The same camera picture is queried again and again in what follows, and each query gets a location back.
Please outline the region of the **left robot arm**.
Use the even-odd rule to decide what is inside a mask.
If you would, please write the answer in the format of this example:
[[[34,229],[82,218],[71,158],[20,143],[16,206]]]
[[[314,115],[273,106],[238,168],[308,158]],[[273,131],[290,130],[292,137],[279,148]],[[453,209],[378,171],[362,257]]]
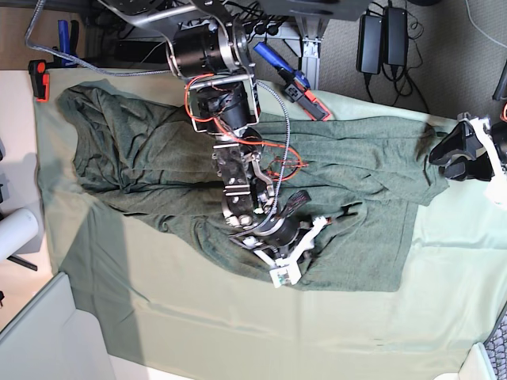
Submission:
[[[488,116],[459,114],[457,125],[431,150],[429,163],[449,180],[486,182],[485,197],[506,209],[506,110],[495,124]]]

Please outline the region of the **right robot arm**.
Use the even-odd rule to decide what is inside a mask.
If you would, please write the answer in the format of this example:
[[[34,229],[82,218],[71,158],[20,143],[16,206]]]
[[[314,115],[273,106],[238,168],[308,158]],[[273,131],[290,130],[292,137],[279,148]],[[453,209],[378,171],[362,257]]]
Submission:
[[[224,183],[222,211],[234,228],[231,240],[269,269],[275,287],[301,279],[300,264],[326,226],[323,216],[296,218],[310,200],[299,191],[280,204],[280,187],[302,167],[289,141],[279,169],[261,167],[269,146],[256,132],[261,108],[246,34],[241,21],[221,1],[107,1],[105,7],[130,25],[159,34],[171,72],[185,82],[185,111],[193,128],[215,138],[213,161]]]

